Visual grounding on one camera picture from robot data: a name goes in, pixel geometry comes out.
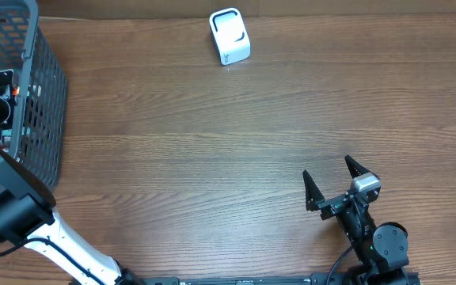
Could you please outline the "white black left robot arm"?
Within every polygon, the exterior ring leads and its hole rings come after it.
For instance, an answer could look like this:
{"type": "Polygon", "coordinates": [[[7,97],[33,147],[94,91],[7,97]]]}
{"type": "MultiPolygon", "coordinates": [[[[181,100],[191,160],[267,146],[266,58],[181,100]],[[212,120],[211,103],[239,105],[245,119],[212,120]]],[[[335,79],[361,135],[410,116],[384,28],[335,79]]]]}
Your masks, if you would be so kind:
{"type": "MultiPolygon", "coordinates": [[[[0,130],[13,118],[13,72],[0,71],[0,130]]],[[[31,249],[55,263],[78,284],[139,284],[140,278],[97,251],[61,217],[47,186],[0,147],[0,243],[31,249]]]]}

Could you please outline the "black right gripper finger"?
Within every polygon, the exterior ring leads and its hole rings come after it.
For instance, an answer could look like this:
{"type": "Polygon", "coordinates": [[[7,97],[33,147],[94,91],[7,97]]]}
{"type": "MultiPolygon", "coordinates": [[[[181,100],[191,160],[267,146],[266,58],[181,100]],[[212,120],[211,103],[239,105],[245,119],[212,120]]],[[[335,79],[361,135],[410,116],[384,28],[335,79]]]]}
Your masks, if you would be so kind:
{"type": "Polygon", "coordinates": [[[306,209],[308,211],[319,211],[321,209],[320,204],[325,201],[325,197],[307,170],[302,172],[302,176],[306,190],[306,209]]]}
{"type": "Polygon", "coordinates": [[[370,172],[367,168],[364,166],[360,165],[354,158],[352,158],[350,155],[346,155],[344,157],[344,160],[346,162],[346,165],[348,167],[348,171],[351,175],[352,178],[357,178],[360,177],[364,174],[367,174],[370,172]]]}

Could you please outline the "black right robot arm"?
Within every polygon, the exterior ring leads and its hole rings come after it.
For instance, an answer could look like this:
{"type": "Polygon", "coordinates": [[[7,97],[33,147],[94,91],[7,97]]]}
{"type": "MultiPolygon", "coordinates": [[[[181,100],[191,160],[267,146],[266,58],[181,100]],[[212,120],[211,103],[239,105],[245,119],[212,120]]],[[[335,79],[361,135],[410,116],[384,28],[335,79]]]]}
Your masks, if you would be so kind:
{"type": "Polygon", "coordinates": [[[408,231],[397,222],[376,225],[369,212],[370,203],[381,192],[377,174],[360,165],[354,158],[344,157],[351,175],[351,184],[343,194],[326,199],[305,170],[306,209],[318,211],[323,220],[335,218],[350,242],[350,246],[331,267],[325,282],[333,281],[340,262],[353,252],[359,264],[342,274],[342,284],[410,284],[405,271],[409,264],[408,231]]]}

